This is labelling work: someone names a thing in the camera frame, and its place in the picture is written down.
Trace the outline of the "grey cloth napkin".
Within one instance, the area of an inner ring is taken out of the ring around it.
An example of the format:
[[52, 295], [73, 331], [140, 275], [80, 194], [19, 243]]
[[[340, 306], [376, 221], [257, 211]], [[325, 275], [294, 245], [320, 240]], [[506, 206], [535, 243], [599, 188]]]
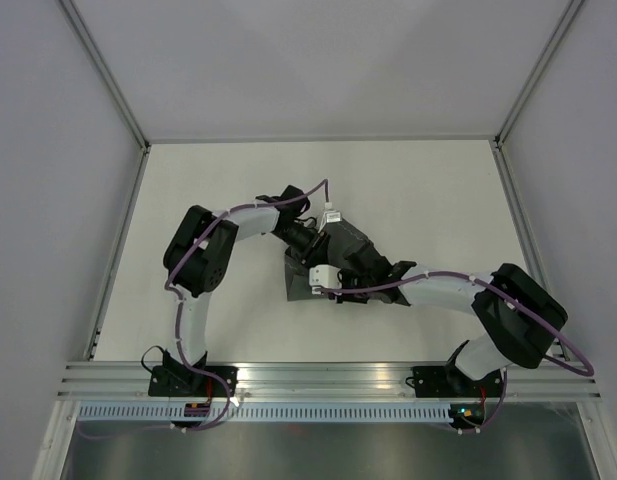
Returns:
[[[342, 220], [338, 223], [329, 224], [322, 231], [330, 236], [328, 244], [328, 263], [341, 270], [344, 252], [351, 247], [359, 247], [364, 244], [374, 243], [363, 232], [349, 222]], [[295, 260], [288, 258], [284, 252], [284, 275], [286, 299], [289, 302], [303, 300], [328, 299], [333, 300], [334, 293], [313, 295], [308, 283], [309, 269], [316, 265], [301, 265]], [[357, 293], [367, 293], [363, 289], [355, 289]]]

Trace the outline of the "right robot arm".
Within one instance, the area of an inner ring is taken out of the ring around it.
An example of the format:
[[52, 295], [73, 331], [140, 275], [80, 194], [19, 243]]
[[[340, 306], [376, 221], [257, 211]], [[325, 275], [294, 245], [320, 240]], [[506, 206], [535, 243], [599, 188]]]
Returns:
[[444, 365], [444, 381], [457, 396], [510, 365], [535, 369], [568, 320], [564, 307], [522, 268], [504, 263], [486, 273], [431, 269], [401, 261], [380, 273], [343, 269], [328, 296], [402, 306], [429, 305], [477, 318], [484, 332], [457, 347]]

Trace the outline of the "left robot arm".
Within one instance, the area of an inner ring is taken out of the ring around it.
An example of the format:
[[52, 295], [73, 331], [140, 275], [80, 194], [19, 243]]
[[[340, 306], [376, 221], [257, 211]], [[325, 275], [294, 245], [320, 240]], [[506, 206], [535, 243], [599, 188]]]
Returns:
[[165, 289], [176, 295], [174, 346], [162, 349], [162, 363], [151, 370], [151, 397], [228, 398], [236, 370], [207, 365], [206, 323], [211, 295], [223, 281], [237, 242], [272, 234], [286, 245], [287, 279], [309, 276], [327, 259], [328, 235], [322, 220], [301, 216], [309, 196], [326, 189], [322, 181], [305, 193], [289, 185], [279, 196], [255, 200], [221, 212], [199, 205], [188, 209], [164, 257]]

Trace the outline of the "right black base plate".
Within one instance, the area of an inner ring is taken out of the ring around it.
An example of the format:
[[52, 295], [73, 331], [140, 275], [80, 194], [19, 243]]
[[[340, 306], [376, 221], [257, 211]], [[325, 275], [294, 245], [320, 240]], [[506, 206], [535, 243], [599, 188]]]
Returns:
[[499, 398], [503, 393], [500, 372], [472, 380], [458, 369], [445, 366], [413, 366], [404, 383], [415, 391], [417, 398], [481, 400]]

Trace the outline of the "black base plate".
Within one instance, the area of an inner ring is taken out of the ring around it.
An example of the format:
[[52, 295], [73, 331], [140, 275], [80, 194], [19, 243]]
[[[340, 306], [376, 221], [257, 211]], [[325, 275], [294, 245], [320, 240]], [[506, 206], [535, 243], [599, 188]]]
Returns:
[[[221, 378], [231, 395], [238, 383], [238, 368], [219, 365], [207, 366], [206, 371]], [[163, 366], [153, 368], [148, 387], [148, 396], [157, 398], [225, 398], [226, 390], [214, 377], [200, 375], [185, 369], [179, 376], [168, 372]]]
[[481, 400], [499, 398], [503, 393], [500, 372], [472, 380], [458, 369], [445, 366], [413, 366], [404, 383], [415, 391], [417, 398]]

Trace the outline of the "aluminium front rail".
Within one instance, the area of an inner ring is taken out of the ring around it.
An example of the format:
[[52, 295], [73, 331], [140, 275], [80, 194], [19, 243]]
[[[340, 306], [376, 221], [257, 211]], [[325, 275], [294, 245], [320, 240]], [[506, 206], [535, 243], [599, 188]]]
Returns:
[[[228, 363], [238, 368], [235, 395], [254, 402], [472, 401], [417, 398], [404, 381], [425, 362]], [[507, 369], [505, 399], [511, 402], [597, 402], [595, 380], [544, 363], [535, 370]], [[147, 400], [150, 373], [137, 362], [70, 362], [56, 387], [58, 400]]]

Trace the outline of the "aluminium cage frame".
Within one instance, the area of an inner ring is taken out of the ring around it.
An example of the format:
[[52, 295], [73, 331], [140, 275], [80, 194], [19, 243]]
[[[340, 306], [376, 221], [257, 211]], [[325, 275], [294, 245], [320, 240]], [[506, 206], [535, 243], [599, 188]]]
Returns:
[[587, 1], [75, 1], [148, 156], [96, 356], [174, 333], [165, 247], [187, 208], [323, 178], [383, 254], [450, 270], [550, 259], [571, 195], [547, 116]]

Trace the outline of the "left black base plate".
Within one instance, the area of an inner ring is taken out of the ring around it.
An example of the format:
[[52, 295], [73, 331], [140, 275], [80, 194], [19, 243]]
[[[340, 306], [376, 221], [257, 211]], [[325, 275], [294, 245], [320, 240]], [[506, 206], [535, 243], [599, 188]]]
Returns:
[[[231, 395], [238, 383], [238, 368], [219, 365], [207, 366], [206, 371], [221, 378]], [[163, 366], [153, 368], [148, 387], [148, 396], [157, 398], [225, 398], [226, 390], [214, 377], [200, 375], [185, 369], [179, 376], [168, 372]]]

